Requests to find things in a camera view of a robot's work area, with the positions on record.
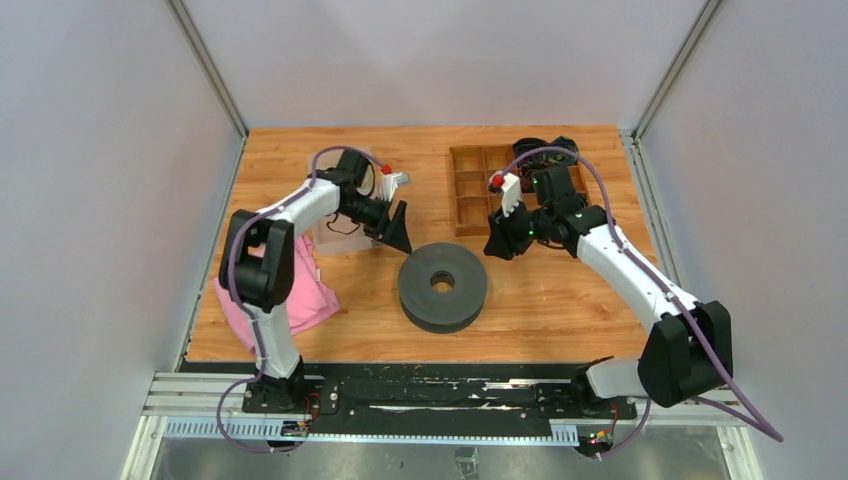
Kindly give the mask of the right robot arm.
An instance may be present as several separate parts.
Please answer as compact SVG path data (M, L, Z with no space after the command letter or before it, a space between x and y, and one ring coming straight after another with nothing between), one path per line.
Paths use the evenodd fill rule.
M489 189L499 195L500 206L488 217L485 255L511 260L534 243L555 244L599 274L648 333L639 358L606 357L579 368L571 381L574 408L595 417L612 398L626 396L671 407L724 385L733 369L728 310L673 285L607 211L576 191L568 167L536 172L532 186L534 210L523 201L518 176L491 176Z

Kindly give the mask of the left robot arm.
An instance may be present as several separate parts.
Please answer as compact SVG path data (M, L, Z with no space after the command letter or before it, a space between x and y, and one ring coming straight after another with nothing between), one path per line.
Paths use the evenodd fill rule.
M306 400L303 360L288 320L286 302L295 283L295 240L327 216L361 226L372 240L412 251L405 201L393 199L409 177L360 149L339 146L331 167L311 168L304 183L257 212L236 211L229 222L218 279L246 315L254 339L252 383L283 413Z

